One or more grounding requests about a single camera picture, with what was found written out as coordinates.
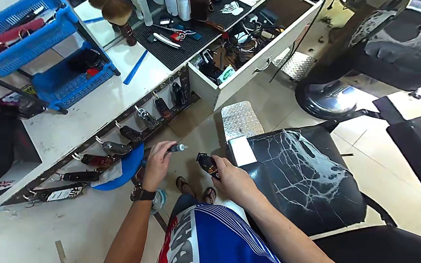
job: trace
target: white tiled floor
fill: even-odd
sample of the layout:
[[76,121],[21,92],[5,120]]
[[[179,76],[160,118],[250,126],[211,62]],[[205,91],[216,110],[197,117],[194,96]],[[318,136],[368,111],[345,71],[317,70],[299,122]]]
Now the white tiled floor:
[[[266,132],[322,121],[301,110],[290,87],[277,81],[268,84],[268,78],[266,73],[259,74],[225,105],[250,101]],[[421,115],[421,101],[402,93],[393,94],[391,98],[406,118]],[[372,99],[368,95],[362,96],[359,108],[374,110]],[[360,117],[339,125],[332,137],[341,153],[354,154],[345,157],[345,162],[360,190],[380,203],[400,228],[421,235],[421,184],[384,129],[384,121]],[[200,100],[148,145],[163,140],[181,141],[189,146],[186,151],[173,154],[169,174],[161,183],[167,191],[168,201],[160,214],[167,222],[180,195],[175,186],[177,176],[185,177],[198,196],[203,189],[212,186],[210,177],[195,160],[198,152],[225,155],[220,110],[212,112]],[[72,200],[48,202],[32,208],[25,208],[26,204],[0,208],[0,262],[58,263],[54,244],[57,240],[63,244],[67,263],[103,262],[131,205],[131,190],[131,183],[114,191],[88,188],[84,195]],[[243,210],[220,192],[217,203],[230,206],[244,216]],[[369,208],[365,222],[312,238],[382,224],[377,213]],[[151,217],[143,262],[156,262],[163,239],[162,229]]]

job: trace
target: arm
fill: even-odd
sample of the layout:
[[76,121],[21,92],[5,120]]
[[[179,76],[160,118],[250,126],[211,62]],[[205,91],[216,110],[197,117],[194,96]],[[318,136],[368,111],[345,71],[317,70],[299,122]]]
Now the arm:
[[283,262],[333,263],[305,233],[269,203],[247,172],[233,166],[226,158],[214,155],[213,159],[222,180],[212,178],[214,185],[251,215]]
[[[159,183],[165,178],[171,157],[171,152],[167,152],[167,149],[175,143],[175,141],[163,141],[152,148],[145,167],[142,184],[144,190],[155,192]],[[141,262],[151,206],[152,201],[138,200],[132,204],[111,244],[105,263]]]

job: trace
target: drawer handle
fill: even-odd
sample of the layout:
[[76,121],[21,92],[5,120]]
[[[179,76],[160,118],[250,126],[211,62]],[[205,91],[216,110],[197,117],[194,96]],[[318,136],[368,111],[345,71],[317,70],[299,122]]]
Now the drawer handle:
[[266,66],[264,66],[263,68],[256,68],[255,70],[254,70],[254,72],[253,72],[253,74],[254,73],[256,73],[256,72],[261,72],[261,71],[263,71],[263,70],[266,70],[268,67],[269,67],[269,65],[270,65],[270,63],[271,63],[271,61],[272,61],[272,56],[269,56],[268,57],[268,60],[267,60],[267,65]]

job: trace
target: wristwatch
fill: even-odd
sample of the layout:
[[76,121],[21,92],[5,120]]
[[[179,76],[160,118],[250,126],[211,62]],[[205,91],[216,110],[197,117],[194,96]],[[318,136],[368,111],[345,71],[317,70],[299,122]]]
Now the wristwatch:
[[142,183],[136,183],[134,190],[131,193],[131,201],[136,200],[153,200],[155,198],[155,192],[149,192],[142,188]]

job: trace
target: blue plastic basket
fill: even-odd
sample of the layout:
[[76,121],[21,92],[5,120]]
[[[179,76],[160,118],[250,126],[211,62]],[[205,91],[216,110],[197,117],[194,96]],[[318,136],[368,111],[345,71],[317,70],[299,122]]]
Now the blue plastic basket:
[[77,31],[75,23],[78,21],[77,16],[65,0],[21,0],[0,12],[1,34],[28,12],[41,6],[45,7],[45,10],[55,10],[62,3],[65,3],[66,7],[57,12],[56,19],[52,23],[38,29],[30,36],[0,53],[0,77],[11,74],[72,35]]
[[49,109],[67,110],[92,90],[102,85],[114,75],[116,69],[112,62],[104,63],[103,69],[89,80],[86,73],[76,74],[69,69],[68,61],[92,45],[85,41],[82,47],[63,59],[49,70],[35,74],[32,83],[37,96],[50,103]]

